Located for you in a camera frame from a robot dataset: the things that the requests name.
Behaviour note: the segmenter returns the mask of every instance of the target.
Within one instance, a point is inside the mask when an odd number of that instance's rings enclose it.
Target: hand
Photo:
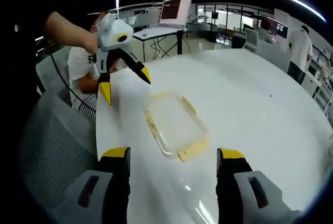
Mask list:
[[[83,48],[90,54],[95,54],[98,49],[97,34],[88,33],[83,38]]]
[[[117,63],[118,63],[118,61],[119,61],[119,58],[117,58],[117,59],[113,62],[112,66],[110,67],[109,73],[113,73],[113,72],[116,72],[116,71],[118,70],[118,69],[117,69]]]

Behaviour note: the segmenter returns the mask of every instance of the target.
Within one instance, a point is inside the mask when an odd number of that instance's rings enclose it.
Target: office room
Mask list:
[[[10,220],[329,222],[326,1],[10,1]]]

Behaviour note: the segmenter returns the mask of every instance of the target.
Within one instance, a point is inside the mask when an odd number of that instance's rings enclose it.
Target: desk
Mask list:
[[[216,149],[242,152],[304,210],[321,185],[322,150],[331,126],[316,102],[287,74],[243,49],[205,51],[145,64],[149,86],[132,71],[111,74],[113,105],[97,99],[97,153],[131,147],[128,223],[193,223],[204,209],[217,223]],[[142,111],[150,93],[172,90],[194,106],[210,145],[183,163],[163,156]]]
[[[145,41],[149,39],[165,37],[169,35],[177,35],[177,54],[183,53],[183,45],[182,45],[182,38],[183,38],[184,29],[179,28],[168,28],[168,27],[156,27],[156,28],[146,28],[139,32],[133,34],[133,37],[142,41],[143,53],[144,53],[144,62],[146,62],[146,55],[145,55]],[[164,51],[161,46],[158,44],[159,48],[164,52],[164,55],[167,55],[168,51]]]

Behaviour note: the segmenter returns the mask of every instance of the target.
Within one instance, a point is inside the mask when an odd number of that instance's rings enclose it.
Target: person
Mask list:
[[[300,30],[291,32],[289,38],[291,61],[287,74],[299,84],[303,82],[306,62],[311,60],[312,55],[312,42],[308,35],[309,30],[303,25]]]
[[[49,223],[47,214],[36,204],[27,192],[18,166],[19,140],[34,105],[37,94],[35,68],[35,41],[43,36],[54,42],[79,46],[94,54],[98,48],[97,36],[65,19],[57,10],[54,0],[4,0],[2,38],[0,42],[0,74],[2,90],[8,97],[2,97],[4,106],[1,136],[4,155],[4,201],[6,210],[4,222],[35,220]]]
[[[272,44],[273,43],[272,36],[268,32],[268,30],[270,29],[270,27],[271,27],[270,23],[266,19],[263,19],[261,21],[261,27],[260,28],[256,28],[254,30],[256,32],[258,32],[258,38],[259,39],[261,39],[262,41],[266,41],[266,42]]]
[[[96,24],[104,15],[104,12],[100,13],[99,17],[91,25],[91,32],[97,31]],[[110,73],[117,71],[118,60],[118,58],[113,58]],[[73,93],[70,93],[72,107],[89,121],[95,122],[99,75],[94,69],[90,53],[81,47],[72,47],[68,56],[68,71],[69,86],[83,101],[80,101]]]
[[[319,77],[325,81],[325,83],[328,83],[329,79],[329,68],[331,67],[331,61],[326,61],[319,70]]]

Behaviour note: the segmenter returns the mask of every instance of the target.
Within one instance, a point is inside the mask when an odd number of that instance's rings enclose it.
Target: computer monitor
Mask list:
[[[212,12],[212,19],[217,20],[219,18],[219,13],[218,12]]]
[[[274,34],[281,36],[282,38],[287,38],[288,27],[283,23],[280,23],[272,18],[262,18],[262,21],[265,20],[270,24],[269,31]]]
[[[163,0],[159,24],[185,25],[192,0]]]

